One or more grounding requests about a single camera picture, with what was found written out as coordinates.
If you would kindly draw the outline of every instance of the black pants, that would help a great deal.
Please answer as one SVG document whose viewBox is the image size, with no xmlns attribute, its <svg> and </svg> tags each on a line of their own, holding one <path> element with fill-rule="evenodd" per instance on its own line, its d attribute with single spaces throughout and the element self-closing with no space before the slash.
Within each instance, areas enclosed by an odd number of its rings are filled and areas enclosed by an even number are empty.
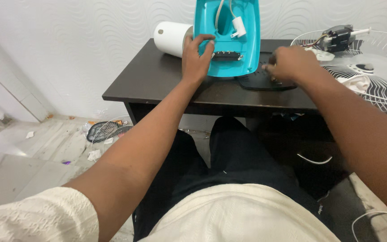
<svg viewBox="0 0 387 242">
<path fill-rule="evenodd" d="M 178 130 L 171 150 L 143 200 L 132 214 L 134 241 L 147 235 L 183 198 L 220 184 L 262 184 L 287 195 L 331 229 L 323 208 L 296 186 L 256 137 L 237 119 L 216 120 L 210 136 L 211 168 L 193 138 Z"/>
</svg>

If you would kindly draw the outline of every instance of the paper scrap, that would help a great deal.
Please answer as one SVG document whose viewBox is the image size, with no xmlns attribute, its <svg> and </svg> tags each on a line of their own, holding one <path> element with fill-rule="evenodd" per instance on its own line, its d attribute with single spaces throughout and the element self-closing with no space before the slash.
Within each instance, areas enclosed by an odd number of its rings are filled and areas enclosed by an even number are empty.
<svg viewBox="0 0 387 242">
<path fill-rule="evenodd" d="M 105 144 L 105 145 L 112 144 L 112 143 L 113 143 L 113 137 L 108 138 L 108 139 L 106 139 L 106 140 L 104 141 L 104 144 Z"/>
<path fill-rule="evenodd" d="M 92 161 L 98 160 L 100 157 L 101 157 L 101 150 L 97 149 L 89 152 L 87 160 L 92 162 Z"/>
<path fill-rule="evenodd" d="M 34 131 L 31 131 L 29 132 L 27 135 L 26 135 L 26 139 L 29 139 L 29 138 L 32 138 L 34 137 Z"/>
</svg>

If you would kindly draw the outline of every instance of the white textured shirt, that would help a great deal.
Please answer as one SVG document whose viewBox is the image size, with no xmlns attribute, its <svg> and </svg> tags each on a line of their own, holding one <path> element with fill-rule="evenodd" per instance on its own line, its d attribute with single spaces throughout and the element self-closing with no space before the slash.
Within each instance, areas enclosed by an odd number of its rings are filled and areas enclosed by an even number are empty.
<svg viewBox="0 0 387 242">
<path fill-rule="evenodd" d="M 0 206 L 0 241 L 97 241 L 98 217 L 77 190 L 57 187 Z M 148 241 L 339 241 L 304 207 L 268 186 L 224 184 L 174 206 Z"/>
</svg>

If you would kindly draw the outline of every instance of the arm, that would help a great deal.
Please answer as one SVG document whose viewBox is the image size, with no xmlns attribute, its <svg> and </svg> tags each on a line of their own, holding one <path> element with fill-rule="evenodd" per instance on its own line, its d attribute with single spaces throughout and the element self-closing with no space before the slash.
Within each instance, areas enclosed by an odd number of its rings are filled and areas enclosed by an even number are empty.
<svg viewBox="0 0 387 242">
<path fill-rule="evenodd" d="M 387 205 L 387 115 L 337 82 L 311 51 L 281 47 L 276 57 L 276 66 L 263 68 L 309 95 L 349 166 Z"/>
<path fill-rule="evenodd" d="M 183 78 L 137 125 L 112 145 L 88 171 L 64 186 L 92 202 L 99 221 L 99 240 L 109 241 L 146 194 L 174 141 L 181 116 L 207 75 L 214 42 L 202 56 L 198 46 L 212 35 L 185 40 Z"/>
</svg>

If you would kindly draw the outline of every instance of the hand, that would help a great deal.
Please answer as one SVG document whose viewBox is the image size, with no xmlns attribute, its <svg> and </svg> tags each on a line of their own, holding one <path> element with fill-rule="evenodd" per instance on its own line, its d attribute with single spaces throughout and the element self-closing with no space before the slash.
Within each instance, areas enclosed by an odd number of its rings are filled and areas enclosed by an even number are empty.
<svg viewBox="0 0 387 242">
<path fill-rule="evenodd" d="M 186 36 L 181 68 L 184 80 L 201 83 L 206 78 L 212 54 L 215 50 L 215 42 L 213 41 L 215 38 L 214 35 L 198 35 L 192 40 L 191 35 Z M 207 44 L 202 56 L 200 56 L 198 47 L 205 40 L 211 41 Z"/>
<path fill-rule="evenodd" d="M 300 46 L 291 46 L 279 47 L 276 55 L 270 58 L 268 65 L 262 65 L 262 69 L 276 79 L 299 82 L 308 79 L 321 68 L 312 51 L 305 51 Z"/>
</svg>

